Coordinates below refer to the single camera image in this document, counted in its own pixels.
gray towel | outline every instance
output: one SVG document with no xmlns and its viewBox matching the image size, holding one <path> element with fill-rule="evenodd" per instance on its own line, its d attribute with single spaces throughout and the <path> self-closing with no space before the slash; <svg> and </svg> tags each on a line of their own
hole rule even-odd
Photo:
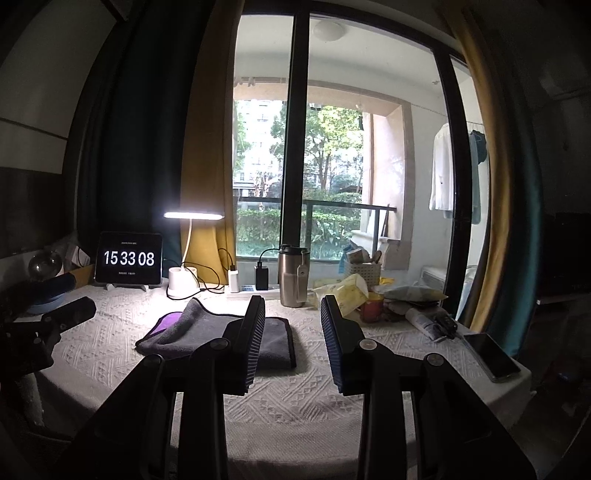
<svg viewBox="0 0 591 480">
<path fill-rule="evenodd" d="M 204 343 L 221 337 L 226 325 L 242 318 L 209 312 L 197 299 L 191 299 L 178 319 L 170 322 L 171 314 L 160 318 L 140 340 L 135 349 L 142 355 L 157 353 L 165 359 L 190 355 Z M 293 337 L 287 319 L 265 318 L 257 370 L 291 369 L 296 367 Z"/>
</svg>

air conditioner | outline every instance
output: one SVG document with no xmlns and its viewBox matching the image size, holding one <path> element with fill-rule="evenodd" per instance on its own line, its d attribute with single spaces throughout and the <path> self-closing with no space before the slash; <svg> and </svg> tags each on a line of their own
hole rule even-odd
<svg viewBox="0 0 591 480">
<path fill-rule="evenodd" d="M 447 271 L 445 268 L 428 267 L 421 269 L 421 282 L 430 288 L 443 291 Z"/>
</svg>

blue bowl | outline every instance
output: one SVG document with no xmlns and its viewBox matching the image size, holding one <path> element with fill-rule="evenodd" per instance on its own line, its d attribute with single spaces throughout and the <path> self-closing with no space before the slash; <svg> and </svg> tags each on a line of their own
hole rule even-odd
<svg viewBox="0 0 591 480">
<path fill-rule="evenodd" d="M 27 313 L 30 313 L 31 315 L 42 315 L 43 313 L 55 310 L 62 304 L 65 296 L 66 294 L 62 293 L 61 295 L 50 298 L 45 303 L 34 303 L 29 307 Z"/>
</svg>

smartphone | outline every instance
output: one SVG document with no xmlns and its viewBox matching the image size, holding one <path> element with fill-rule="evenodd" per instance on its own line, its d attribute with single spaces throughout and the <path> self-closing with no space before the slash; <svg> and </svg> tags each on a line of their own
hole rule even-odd
<svg viewBox="0 0 591 480">
<path fill-rule="evenodd" d="M 463 339 L 493 382 L 508 380 L 520 372 L 517 364 L 487 333 L 464 335 Z"/>
</svg>

desk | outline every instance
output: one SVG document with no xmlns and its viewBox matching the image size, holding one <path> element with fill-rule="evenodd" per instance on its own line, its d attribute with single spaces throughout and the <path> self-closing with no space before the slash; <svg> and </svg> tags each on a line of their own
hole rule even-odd
<svg viewBox="0 0 591 480">
<path fill-rule="evenodd" d="M 71 292 L 68 300 L 82 296 L 96 302 L 95 318 L 65 332 L 54 350 L 56 364 L 37 375 L 46 410 L 73 430 L 142 358 L 134 350 L 135 341 L 160 316 L 182 310 L 187 303 L 166 298 L 163 288 L 147 293 L 125 288 L 108 292 L 91 286 Z M 208 292 L 198 298 L 213 313 L 244 314 L 248 305 L 247 300 L 227 300 Z M 230 477 L 355 478 L 362 397 L 338 393 L 319 311 L 290 309 L 278 300 L 267 301 L 266 311 L 268 316 L 290 321 L 298 366 L 293 372 L 255 377 L 244 397 L 225 397 Z M 510 382 L 494 384 L 458 339 L 433 343 L 407 322 L 362 324 L 362 328 L 367 337 L 401 355 L 422 358 L 429 352 L 441 353 L 506 427 L 519 419 L 530 398 L 527 369 L 521 367 L 522 373 Z M 409 394 L 405 402 L 410 406 Z M 409 408 L 405 415 L 412 443 Z M 177 444 L 176 435 L 172 444 Z"/>
</svg>

